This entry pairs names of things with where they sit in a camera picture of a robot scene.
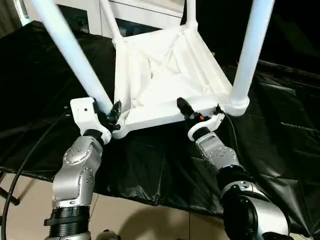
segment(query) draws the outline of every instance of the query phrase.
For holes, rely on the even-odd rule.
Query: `white cabinet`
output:
[[[58,5],[85,10],[89,32],[111,37],[99,0],[54,0],[54,2]],[[32,0],[24,0],[24,3],[30,20],[41,21],[32,5]],[[115,18],[158,29],[179,26],[184,3],[185,0],[110,0]]]
[[[99,0],[54,0],[54,2],[58,5],[85,10],[88,18],[90,33],[102,35]],[[41,22],[41,19],[32,4],[32,0],[24,0],[24,4],[30,20]]]
[[[185,0],[110,0],[109,2],[116,19],[165,29],[180,25]],[[100,9],[102,35],[111,37],[102,7]]]

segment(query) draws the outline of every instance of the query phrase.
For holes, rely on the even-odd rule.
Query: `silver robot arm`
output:
[[[258,190],[254,179],[239,163],[236,152],[211,131],[207,123],[213,117],[194,112],[183,98],[177,100],[177,106],[185,117],[190,140],[195,141],[203,159],[216,169],[228,237],[231,240],[291,240],[289,218]],[[224,112],[218,106],[215,118],[220,122],[219,114]],[[217,128],[215,122],[210,124]]]
[[[53,180],[53,200],[48,240],[90,240],[88,230],[90,204],[95,175],[101,164],[103,146],[111,140],[111,132],[121,112],[117,102],[110,113],[98,115],[95,100],[77,98],[70,102],[75,123],[82,136],[78,137],[63,156],[63,164]]]

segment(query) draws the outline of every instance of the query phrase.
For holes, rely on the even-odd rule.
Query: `floor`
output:
[[[13,177],[7,174],[0,186],[8,190]],[[21,176],[13,195],[21,203],[10,205],[7,238],[45,239],[48,227],[43,223],[52,210],[52,184]],[[0,197],[1,211],[4,204]],[[122,240],[228,240],[220,219],[99,194],[93,196],[89,229],[93,240],[105,229],[115,231]],[[305,239],[292,236],[295,240]]]

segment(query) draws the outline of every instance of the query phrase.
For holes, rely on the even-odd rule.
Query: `white tube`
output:
[[[197,25],[196,0],[186,0],[186,24],[188,26]]]
[[[113,104],[57,5],[53,0],[32,0],[32,3],[87,94],[95,98],[101,111],[109,114]]]
[[[109,0],[100,0],[100,3],[102,5],[105,19],[109,24],[110,30],[112,32],[112,39],[117,42],[118,40],[122,39],[122,36],[120,34],[120,30],[117,25],[114,13],[112,12]]]
[[[259,60],[275,0],[254,0],[236,71],[230,102],[241,105],[248,92]]]

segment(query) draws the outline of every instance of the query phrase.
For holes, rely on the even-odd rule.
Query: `black tablecloth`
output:
[[[108,95],[114,95],[115,50],[109,38],[77,32]],[[15,172],[73,98],[86,93],[44,27],[32,22],[0,40],[0,170]],[[236,68],[224,67],[230,80]],[[257,72],[250,105],[232,121],[240,162],[292,220],[292,232],[320,237],[319,81],[281,70]],[[63,117],[29,159],[23,174],[52,181],[79,136]],[[217,134],[235,142],[227,121]],[[188,140],[182,123],[130,132],[104,147],[95,191],[205,215],[222,214],[213,168]]]

